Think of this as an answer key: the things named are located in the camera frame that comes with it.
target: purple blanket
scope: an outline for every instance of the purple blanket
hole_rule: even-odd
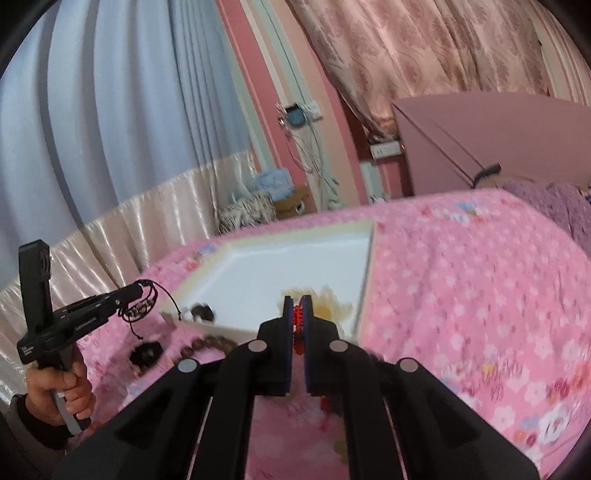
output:
[[[509,183],[503,188],[553,220],[591,258],[591,205],[575,187]]]

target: pink floral bedsheet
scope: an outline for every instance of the pink floral bedsheet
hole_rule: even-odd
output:
[[[197,242],[145,273],[174,289],[195,253],[229,238],[374,219],[374,261],[360,343],[395,362],[417,358],[547,476],[591,417],[591,283],[585,253],[554,223],[501,190],[454,193],[310,215]],[[196,336],[153,313],[136,324],[165,355],[140,380],[137,340],[118,319],[80,342],[98,396],[92,433],[172,366]],[[200,361],[218,358],[201,352]],[[305,394],[257,398],[249,480],[346,479],[340,418]]]

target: styrofoam box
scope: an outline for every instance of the styrofoam box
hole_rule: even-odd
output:
[[[286,290],[328,286],[339,303],[353,305],[339,322],[342,338],[355,341],[371,264],[373,222],[300,229],[225,243],[172,292],[181,311],[208,304],[213,324],[184,320],[205,335],[223,335],[242,343],[256,338],[259,325],[281,316],[278,303]],[[167,300],[160,312],[178,323]]]

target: electrical outlet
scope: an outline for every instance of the electrical outlet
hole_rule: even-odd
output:
[[[385,157],[395,157],[402,153],[400,142],[397,141],[372,145],[370,148],[374,160]]]
[[[305,103],[302,105],[306,114],[313,122],[317,122],[322,118],[322,111],[320,110],[320,105],[315,100],[309,103]]]

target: person's arm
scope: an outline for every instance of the person's arm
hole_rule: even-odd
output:
[[[80,420],[94,411],[96,397],[86,378],[86,367],[78,351],[75,356],[74,373],[35,367],[27,372],[27,395],[14,397],[9,411],[0,419],[3,478],[49,479],[64,456],[70,435],[53,403],[51,390],[65,392],[67,409]]]

